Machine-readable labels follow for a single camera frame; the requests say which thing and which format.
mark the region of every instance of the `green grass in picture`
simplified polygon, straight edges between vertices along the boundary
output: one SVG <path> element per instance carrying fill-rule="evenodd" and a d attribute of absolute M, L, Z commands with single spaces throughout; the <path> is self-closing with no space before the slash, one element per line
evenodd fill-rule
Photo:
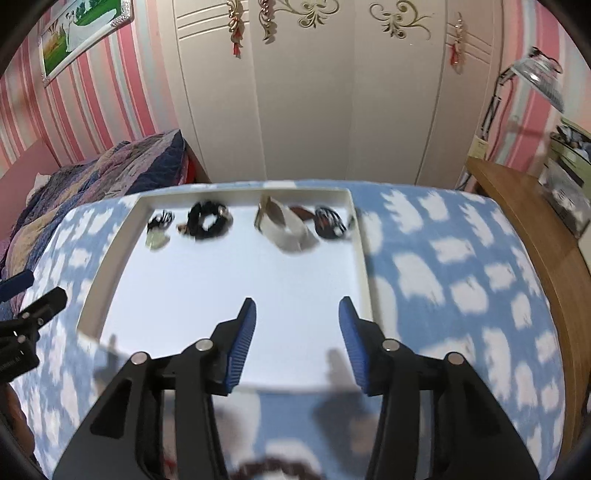
<path fill-rule="evenodd" d="M 102 14 L 105 14 L 113 9 L 117 10 L 117 14 L 115 15 L 115 17 L 121 15 L 121 0 L 99 0 L 95 7 L 88 10 L 88 12 L 83 14 L 76 21 L 76 25 L 78 25 L 79 27 L 88 25 L 97 18 L 99 18 Z"/>
<path fill-rule="evenodd" d="M 59 63 L 67 57 L 66 52 L 66 36 L 60 35 L 51 51 L 43 58 L 45 61 L 45 73 L 49 75 L 51 71 L 56 68 Z"/>

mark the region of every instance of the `lamp shade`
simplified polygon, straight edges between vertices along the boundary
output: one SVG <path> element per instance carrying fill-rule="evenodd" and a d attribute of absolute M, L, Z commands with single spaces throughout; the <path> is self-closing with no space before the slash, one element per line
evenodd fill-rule
<path fill-rule="evenodd" d="M 517 60 L 511 66 L 511 70 L 543 95 L 560 113 L 564 113 L 564 100 L 560 93 L 556 70 L 549 60 L 539 57 L 524 58 Z"/>

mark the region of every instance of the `wall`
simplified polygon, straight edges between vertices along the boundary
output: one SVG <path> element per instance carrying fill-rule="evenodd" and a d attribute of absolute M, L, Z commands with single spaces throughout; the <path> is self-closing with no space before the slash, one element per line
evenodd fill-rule
<path fill-rule="evenodd" d="M 67 0 L 30 32 L 0 79 L 0 176 L 38 138 L 62 165 L 178 127 L 164 71 L 155 0 L 134 0 L 131 24 L 100 40 L 47 88 L 37 38 Z"/>
<path fill-rule="evenodd" d="M 555 17 L 537 0 L 505 0 L 505 43 L 503 69 L 525 56 L 530 46 L 539 47 L 557 59 L 564 74 L 559 75 L 565 103 L 564 116 L 591 131 L 591 70 L 574 42 Z M 514 80 L 514 93 L 509 98 L 510 85 L 501 96 L 497 123 L 500 137 L 494 159 L 521 171 L 537 174 L 545 159 L 549 139 L 560 122 L 561 114 L 522 80 Z M 499 120 L 506 105 L 505 115 Z M 489 138 L 495 143 L 498 128 Z"/>

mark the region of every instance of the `pink headboard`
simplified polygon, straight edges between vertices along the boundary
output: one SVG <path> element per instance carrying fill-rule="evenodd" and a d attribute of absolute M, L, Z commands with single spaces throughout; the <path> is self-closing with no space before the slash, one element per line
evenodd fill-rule
<path fill-rule="evenodd" d="M 0 178 L 0 240 L 12 232 L 37 174 L 51 175 L 59 168 L 45 142 L 37 140 Z"/>

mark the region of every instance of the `white pillow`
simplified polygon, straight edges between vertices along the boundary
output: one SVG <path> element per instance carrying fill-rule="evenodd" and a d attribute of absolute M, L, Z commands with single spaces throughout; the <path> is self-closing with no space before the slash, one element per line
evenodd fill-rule
<path fill-rule="evenodd" d="M 40 173 L 37 174 L 37 176 L 35 177 L 35 183 L 33 185 L 33 188 L 31 189 L 31 191 L 27 195 L 26 205 L 29 205 L 31 198 L 33 198 L 33 195 L 36 194 L 37 190 L 39 190 L 40 188 L 47 185 L 47 182 L 49 181 L 50 178 L 51 178 L 51 175 L 41 175 Z"/>

